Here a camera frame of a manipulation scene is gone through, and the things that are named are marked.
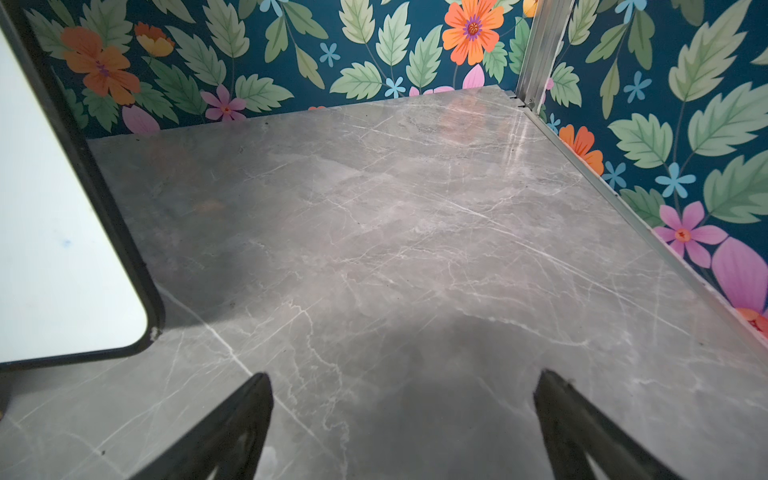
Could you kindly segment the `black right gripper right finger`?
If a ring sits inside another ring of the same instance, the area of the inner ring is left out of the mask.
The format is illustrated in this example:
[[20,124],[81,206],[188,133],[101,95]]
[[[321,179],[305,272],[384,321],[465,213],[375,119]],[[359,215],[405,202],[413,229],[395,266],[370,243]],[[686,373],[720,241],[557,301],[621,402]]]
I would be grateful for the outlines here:
[[557,372],[544,369],[533,393],[544,445],[557,479],[678,479]]

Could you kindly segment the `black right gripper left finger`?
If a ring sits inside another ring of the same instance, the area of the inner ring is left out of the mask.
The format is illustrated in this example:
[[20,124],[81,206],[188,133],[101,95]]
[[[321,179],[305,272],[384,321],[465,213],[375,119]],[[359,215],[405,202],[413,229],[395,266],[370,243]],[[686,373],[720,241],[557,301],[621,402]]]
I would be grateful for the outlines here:
[[135,479],[253,479],[271,422],[270,378],[244,382]]

